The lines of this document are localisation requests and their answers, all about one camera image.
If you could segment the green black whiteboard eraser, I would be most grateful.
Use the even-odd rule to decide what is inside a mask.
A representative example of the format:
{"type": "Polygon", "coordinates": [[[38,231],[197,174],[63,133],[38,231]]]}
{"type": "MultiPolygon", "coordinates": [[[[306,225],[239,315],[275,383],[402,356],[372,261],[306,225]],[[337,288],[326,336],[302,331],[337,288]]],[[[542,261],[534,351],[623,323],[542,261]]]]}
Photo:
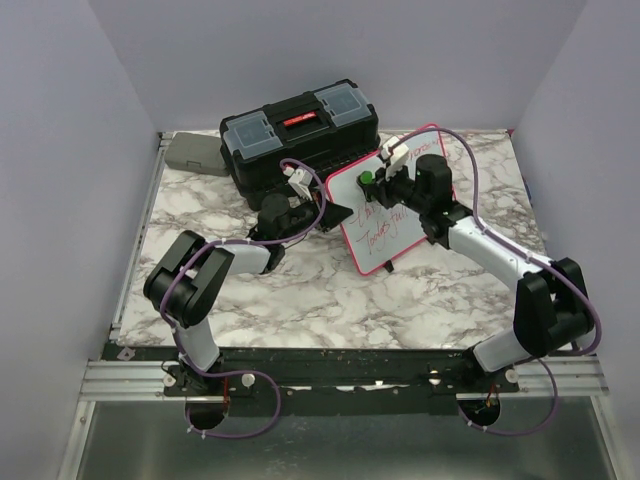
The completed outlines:
{"type": "Polygon", "coordinates": [[[375,182],[375,178],[371,177],[371,171],[363,171],[357,178],[357,184],[360,187],[367,187],[375,182]]]}

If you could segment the pink framed whiteboard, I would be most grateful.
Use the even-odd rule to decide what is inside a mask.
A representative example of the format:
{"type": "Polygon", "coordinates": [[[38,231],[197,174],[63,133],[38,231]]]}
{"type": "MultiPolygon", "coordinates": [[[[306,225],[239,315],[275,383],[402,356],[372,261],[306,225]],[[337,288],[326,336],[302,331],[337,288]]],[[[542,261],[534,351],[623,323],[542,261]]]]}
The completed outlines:
{"type": "Polygon", "coordinates": [[[425,240],[418,215],[403,205],[386,209],[378,203],[368,203],[357,185],[363,171],[383,165],[376,153],[370,153],[332,173],[324,182],[329,200],[349,207],[353,215],[340,229],[354,261],[356,270],[367,276],[384,267],[425,240]]]}

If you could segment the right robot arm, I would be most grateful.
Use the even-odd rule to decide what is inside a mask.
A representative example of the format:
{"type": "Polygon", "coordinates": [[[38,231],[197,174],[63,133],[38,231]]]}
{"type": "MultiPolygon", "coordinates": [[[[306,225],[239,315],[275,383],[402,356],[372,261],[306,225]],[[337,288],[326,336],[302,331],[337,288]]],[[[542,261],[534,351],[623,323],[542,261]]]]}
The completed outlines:
{"type": "Polygon", "coordinates": [[[413,171],[401,167],[392,172],[382,166],[360,174],[357,184],[369,201],[385,208],[402,205],[416,213],[429,243],[471,259],[514,292],[511,327],[466,354],[459,371],[467,389],[483,391],[496,380],[496,371],[544,357],[595,328],[579,265],[568,258],[553,261],[528,253],[476,219],[455,200],[444,157],[423,155],[413,171]]]}

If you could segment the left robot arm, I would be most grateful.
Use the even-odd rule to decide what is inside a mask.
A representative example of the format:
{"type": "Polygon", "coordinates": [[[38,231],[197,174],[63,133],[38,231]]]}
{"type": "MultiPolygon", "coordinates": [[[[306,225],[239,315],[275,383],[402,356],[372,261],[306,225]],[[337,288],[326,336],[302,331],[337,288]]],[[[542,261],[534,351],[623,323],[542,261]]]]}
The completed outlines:
{"type": "Polygon", "coordinates": [[[352,214],[351,208],[317,194],[295,207],[285,195],[271,194],[262,201],[257,223],[245,239],[208,242],[191,230],[180,233],[147,276],[143,295],[168,319],[186,384],[201,395],[221,385],[221,352],[207,316],[225,279],[272,272],[284,258],[287,242],[313,228],[330,231],[352,214]]]}

